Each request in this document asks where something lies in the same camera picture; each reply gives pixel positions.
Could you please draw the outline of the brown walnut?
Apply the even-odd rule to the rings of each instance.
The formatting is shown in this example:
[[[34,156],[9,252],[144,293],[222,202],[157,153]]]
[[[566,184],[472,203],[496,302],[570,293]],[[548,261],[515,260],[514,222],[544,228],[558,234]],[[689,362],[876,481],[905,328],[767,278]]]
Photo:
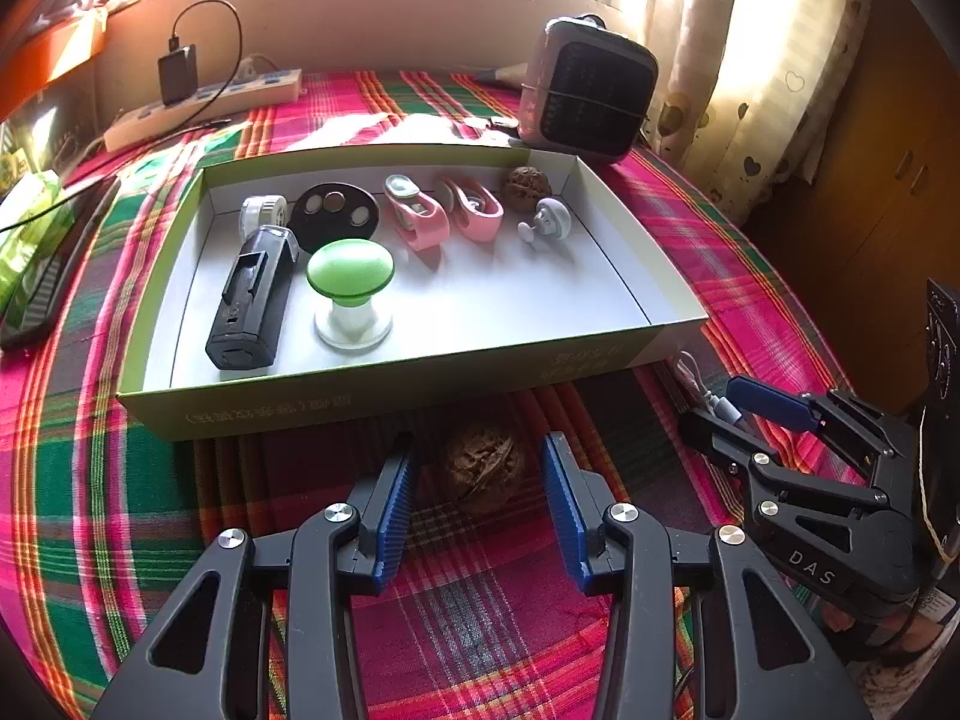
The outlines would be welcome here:
[[[462,424],[448,440],[441,478],[461,511],[488,515],[517,493],[525,471],[526,454],[509,427],[474,421]]]
[[[551,195],[551,183],[537,167],[515,167],[501,185],[501,202],[521,215],[534,215],[537,203]]]

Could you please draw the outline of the black charger adapter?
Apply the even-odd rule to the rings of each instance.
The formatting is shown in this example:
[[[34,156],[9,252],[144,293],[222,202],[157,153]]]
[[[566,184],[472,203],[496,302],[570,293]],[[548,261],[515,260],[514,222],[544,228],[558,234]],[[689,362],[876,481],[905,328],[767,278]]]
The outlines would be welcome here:
[[[178,36],[169,37],[167,52],[158,59],[161,101],[174,106],[190,98],[199,87],[197,52],[194,44],[184,46]]]

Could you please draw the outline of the orange tray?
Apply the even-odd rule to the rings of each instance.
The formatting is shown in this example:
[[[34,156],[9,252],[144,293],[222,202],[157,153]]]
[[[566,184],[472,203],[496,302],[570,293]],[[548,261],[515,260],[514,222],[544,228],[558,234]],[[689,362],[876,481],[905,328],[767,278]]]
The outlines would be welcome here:
[[[26,41],[2,67],[0,117],[8,119],[34,94],[98,55],[107,18],[104,7],[92,8]]]

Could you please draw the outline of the green white shallow box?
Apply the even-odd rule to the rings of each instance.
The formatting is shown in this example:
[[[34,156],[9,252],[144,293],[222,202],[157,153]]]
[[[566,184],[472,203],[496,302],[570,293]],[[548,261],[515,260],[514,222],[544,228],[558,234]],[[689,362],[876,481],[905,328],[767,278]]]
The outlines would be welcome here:
[[[391,321],[381,343],[325,343],[316,323],[331,301],[294,277],[274,362],[228,372],[210,361],[205,343],[241,247],[245,199],[293,200],[324,182],[381,193],[392,174],[427,190],[443,177],[495,188],[524,164],[569,210],[567,238],[524,242],[508,215],[493,241],[453,232],[416,252],[384,213],[374,237],[395,275],[373,299]],[[190,181],[146,280],[117,397],[165,439],[258,433],[641,366],[675,355],[706,317],[651,232],[578,158],[488,145],[291,151],[204,167]]]

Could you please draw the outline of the green tissue pack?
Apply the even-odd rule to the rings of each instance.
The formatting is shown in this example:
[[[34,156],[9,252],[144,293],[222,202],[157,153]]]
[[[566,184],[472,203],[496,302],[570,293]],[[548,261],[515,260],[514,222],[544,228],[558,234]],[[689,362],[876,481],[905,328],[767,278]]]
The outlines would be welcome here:
[[[28,172],[2,202],[0,236],[0,307],[7,309],[26,268],[65,215],[62,181],[57,172]]]

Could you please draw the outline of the green mushroom lamp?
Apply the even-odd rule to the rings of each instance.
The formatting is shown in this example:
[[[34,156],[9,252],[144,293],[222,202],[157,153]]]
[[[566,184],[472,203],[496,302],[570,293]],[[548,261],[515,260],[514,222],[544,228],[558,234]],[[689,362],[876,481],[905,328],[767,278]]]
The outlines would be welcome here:
[[[391,333],[392,319],[374,300],[395,275],[391,252],[370,239],[340,239],[317,249],[306,266],[311,288],[324,299],[314,327],[327,346],[361,353]]]

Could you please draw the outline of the heart pattern curtain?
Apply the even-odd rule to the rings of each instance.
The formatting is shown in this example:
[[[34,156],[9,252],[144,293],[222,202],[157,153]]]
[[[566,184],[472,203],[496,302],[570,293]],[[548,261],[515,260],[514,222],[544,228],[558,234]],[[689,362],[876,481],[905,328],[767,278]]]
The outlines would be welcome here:
[[[652,151],[742,223],[823,137],[871,0],[647,0]]]

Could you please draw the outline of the black round disc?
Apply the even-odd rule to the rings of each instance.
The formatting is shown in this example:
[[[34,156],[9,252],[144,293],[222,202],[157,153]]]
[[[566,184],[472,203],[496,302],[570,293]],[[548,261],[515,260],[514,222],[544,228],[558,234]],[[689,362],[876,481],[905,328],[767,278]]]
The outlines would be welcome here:
[[[371,239],[379,206],[368,190],[345,182],[323,182],[301,193],[291,206],[288,227],[299,247],[314,254],[343,239]]]

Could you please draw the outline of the white round hook knob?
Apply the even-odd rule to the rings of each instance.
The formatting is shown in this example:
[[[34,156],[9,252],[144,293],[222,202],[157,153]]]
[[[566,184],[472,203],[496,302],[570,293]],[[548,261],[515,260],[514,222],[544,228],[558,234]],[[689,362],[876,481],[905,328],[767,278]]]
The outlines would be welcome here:
[[[569,236],[573,227],[573,218],[562,200],[544,197],[535,205],[534,218],[517,223],[517,236],[526,244],[534,244],[537,239],[562,241]]]

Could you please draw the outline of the white tape roll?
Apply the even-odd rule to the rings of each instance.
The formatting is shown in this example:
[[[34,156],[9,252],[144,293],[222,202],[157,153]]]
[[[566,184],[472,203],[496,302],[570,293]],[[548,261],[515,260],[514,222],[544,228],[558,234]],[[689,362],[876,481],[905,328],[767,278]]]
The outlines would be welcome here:
[[[262,226],[285,227],[290,207],[283,195],[251,195],[241,203],[238,216],[239,237],[245,241]]]

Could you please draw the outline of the black tablet phone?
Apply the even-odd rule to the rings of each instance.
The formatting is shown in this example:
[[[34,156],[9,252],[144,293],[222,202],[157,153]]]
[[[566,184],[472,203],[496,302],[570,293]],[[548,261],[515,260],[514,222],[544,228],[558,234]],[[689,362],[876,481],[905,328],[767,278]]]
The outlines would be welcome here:
[[[46,227],[3,310],[3,351],[31,346],[50,335],[64,309],[71,280],[119,185],[119,179],[112,176],[82,182],[65,193],[57,208],[36,221]]]

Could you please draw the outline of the grey portable space heater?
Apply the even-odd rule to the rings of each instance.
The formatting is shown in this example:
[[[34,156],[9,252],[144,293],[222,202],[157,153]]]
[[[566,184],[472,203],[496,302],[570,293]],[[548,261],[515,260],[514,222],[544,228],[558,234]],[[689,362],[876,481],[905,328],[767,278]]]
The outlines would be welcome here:
[[[596,16],[553,18],[527,62],[519,138],[532,148],[618,163],[640,135],[658,80],[651,50]]]

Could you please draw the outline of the plaid pink green bedsheet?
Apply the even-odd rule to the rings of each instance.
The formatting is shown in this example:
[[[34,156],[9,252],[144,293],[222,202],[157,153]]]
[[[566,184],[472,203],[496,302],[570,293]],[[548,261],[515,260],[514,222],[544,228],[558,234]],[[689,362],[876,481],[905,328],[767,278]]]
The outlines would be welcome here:
[[[203,548],[224,528],[296,527],[379,465],[395,434],[443,449],[457,411],[425,410],[287,433],[169,444],[114,394],[149,269],[200,166],[304,143],[368,143],[392,127],[516,112],[517,93],[467,75],[371,70],[308,76],[295,104],[226,132],[135,151],[52,337],[2,356],[2,616],[70,718],[107,681]],[[709,319],[688,348],[715,392],[747,374],[789,392],[850,388],[809,314],[760,251],[643,149],[599,169],[692,283]],[[590,718],[608,601],[563,571],[539,473],[540,439],[563,431],[615,496],[672,527],[709,532],[742,507],[677,436],[683,393],[646,366],[487,401],[526,444],[527,478],[499,511],[460,515],[427,473],[400,572],[355,605],[371,718]]]

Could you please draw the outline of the white power strip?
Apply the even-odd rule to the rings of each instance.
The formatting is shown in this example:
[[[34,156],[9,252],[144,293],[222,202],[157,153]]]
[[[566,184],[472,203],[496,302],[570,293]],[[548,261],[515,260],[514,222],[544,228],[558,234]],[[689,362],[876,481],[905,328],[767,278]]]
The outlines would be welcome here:
[[[200,122],[223,119],[256,107],[294,103],[301,91],[299,68],[270,71],[252,80],[231,83],[226,89],[202,86],[194,96],[174,106],[153,103],[122,114],[103,135],[104,149],[114,153]]]

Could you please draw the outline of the pink clip with green pad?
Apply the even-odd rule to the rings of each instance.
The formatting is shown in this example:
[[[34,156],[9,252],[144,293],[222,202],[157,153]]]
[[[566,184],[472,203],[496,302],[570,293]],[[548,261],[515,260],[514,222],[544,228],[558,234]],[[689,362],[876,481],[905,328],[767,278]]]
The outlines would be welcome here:
[[[405,174],[391,174],[384,181],[389,208],[398,234],[415,252],[439,247],[449,237],[449,218],[443,205],[421,190]]]

